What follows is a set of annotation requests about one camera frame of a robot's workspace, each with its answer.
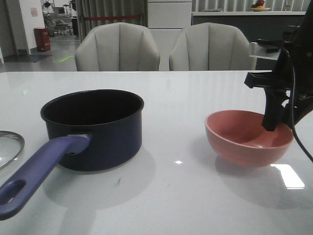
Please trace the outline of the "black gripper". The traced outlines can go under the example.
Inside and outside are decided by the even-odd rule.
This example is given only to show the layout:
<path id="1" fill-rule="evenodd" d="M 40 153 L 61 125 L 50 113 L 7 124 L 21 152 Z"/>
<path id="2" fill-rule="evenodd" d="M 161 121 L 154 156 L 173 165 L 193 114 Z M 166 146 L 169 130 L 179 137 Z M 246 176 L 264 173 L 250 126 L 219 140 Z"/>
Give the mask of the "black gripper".
<path id="1" fill-rule="evenodd" d="M 293 103 L 293 123 L 296 125 L 303 117 L 313 110 L 313 86 L 301 84 L 297 79 L 294 81 L 290 75 L 287 77 L 276 75 L 272 72 L 248 72 L 244 83 L 249 88 L 264 88 L 266 95 L 265 113 L 262 126 L 267 131 L 274 131 L 276 126 L 281 122 L 289 128 L 291 122 L 291 102 L 285 107 L 282 105 L 289 97 L 286 90 L 295 90 L 299 95 L 307 97 L 295 97 Z"/>

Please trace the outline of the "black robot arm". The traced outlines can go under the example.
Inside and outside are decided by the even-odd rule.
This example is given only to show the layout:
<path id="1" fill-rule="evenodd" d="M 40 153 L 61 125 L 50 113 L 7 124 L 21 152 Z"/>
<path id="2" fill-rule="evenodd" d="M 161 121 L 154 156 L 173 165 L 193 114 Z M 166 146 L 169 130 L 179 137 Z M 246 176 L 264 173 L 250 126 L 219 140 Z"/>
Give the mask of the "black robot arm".
<path id="1" fill-rule="evenodd" d="M 313 109 L 313 5 L 291 41 L 257 40 L 280 49 L 271 72 L 249 72 L 245 84 L 263 88 L 266 93 L 262 126 L 274 131 L 279 123 L 297 124 Z"/>

